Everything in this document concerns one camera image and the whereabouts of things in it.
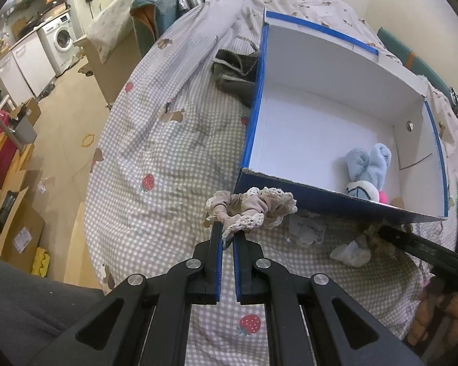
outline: floor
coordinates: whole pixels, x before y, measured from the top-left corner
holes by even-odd
[[[90,165],[109,111],[95,77],[78,69],[83,58],[56,81],[56,88],[39,106],[38,133],[28,165],[27,184],[34,208],[46,225],[39,246],[48,250],[51,263],[47,276],[63,281],[71,232],[80,202],[85,201]],[[45,181],[46,191],[38,190]]]

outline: washing machine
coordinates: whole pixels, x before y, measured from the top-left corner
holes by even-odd
[[[38,34],[56,76],[63,74],[79,51],[79,48],[73,45],[76,35],[70,15],[65,13],[49,21],[38,30]]]

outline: yellow ring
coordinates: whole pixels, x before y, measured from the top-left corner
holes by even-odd
[[[85,144],[85,140],[87,140],[88,138],[92,138],[92,140],[91,140],[90,143]],[[94,141],[95,141],[95,135],[94,134],[88,134],[82,140],[82,147],[90,147],[93,144]]]

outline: light blue plush toy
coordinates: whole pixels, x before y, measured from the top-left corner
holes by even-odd
[[[346,194],[361,199],[387,203],[383,193],[385,176],[392,160],[392,153],[382,143],[377,143],[370,155],[355,148],[346,154],[346,162],[351,182],[346,186]]]

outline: washing machine door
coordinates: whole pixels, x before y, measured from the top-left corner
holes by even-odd
[[[54,46],[60,52],[66,52],[73,46],[73,40],[68,26],[60,26],[54,33]]]

